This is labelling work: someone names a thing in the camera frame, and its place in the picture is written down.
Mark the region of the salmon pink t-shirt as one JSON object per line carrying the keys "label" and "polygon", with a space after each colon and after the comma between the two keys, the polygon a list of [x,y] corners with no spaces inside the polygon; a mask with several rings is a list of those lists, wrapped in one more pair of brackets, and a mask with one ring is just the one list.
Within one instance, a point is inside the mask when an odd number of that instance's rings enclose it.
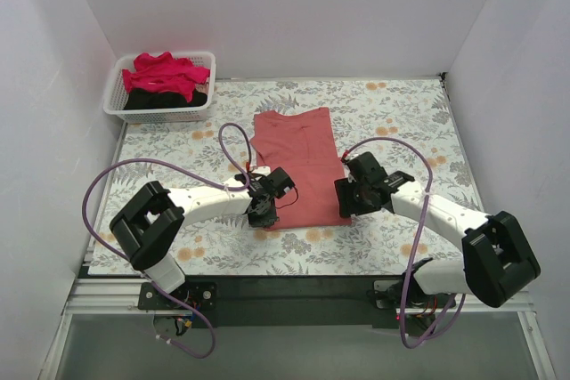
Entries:
{"label": "salmon pink t-shirt", "polygon": [[330,111],[293,116],[266,111],[254,117],[251,140],[259,166],[282,168],[296,188],[278,203],[279,221],[270,230],[345,226],[334,181],[345,177],[335,144]]}

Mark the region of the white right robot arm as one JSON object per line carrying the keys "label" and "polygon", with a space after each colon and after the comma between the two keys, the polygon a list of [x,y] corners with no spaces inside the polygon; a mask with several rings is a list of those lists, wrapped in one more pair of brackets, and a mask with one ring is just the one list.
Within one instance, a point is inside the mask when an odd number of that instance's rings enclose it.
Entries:
{"label": "white right robot arm", "polygon": [[386,296],[420,303],[433,295],[467,294],[498,308],[541,275],[514,215],[491,215],[431,195],[409,174],[388,174],[370,152],[341,161],[349,171],[335,182],[341,217],[386,210],[433,231],[462,254],[459,260],[428,257],[413,263]]}

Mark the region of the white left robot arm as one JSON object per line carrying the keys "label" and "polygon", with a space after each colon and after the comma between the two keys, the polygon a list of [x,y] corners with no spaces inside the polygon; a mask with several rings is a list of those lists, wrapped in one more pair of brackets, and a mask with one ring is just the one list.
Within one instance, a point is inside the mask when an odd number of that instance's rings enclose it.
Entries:
{"label": "white left robot arm", "polygon": [[167,189],[159,182],[148,182],[110,221],[110,231],[131,267],[171,294],[186,282],[169,253],[180,229],[243,214],[251,227],[269,228],[279,221],[276,201],[295,189],[282,168],[268,166],[236,174],[220,188]]}

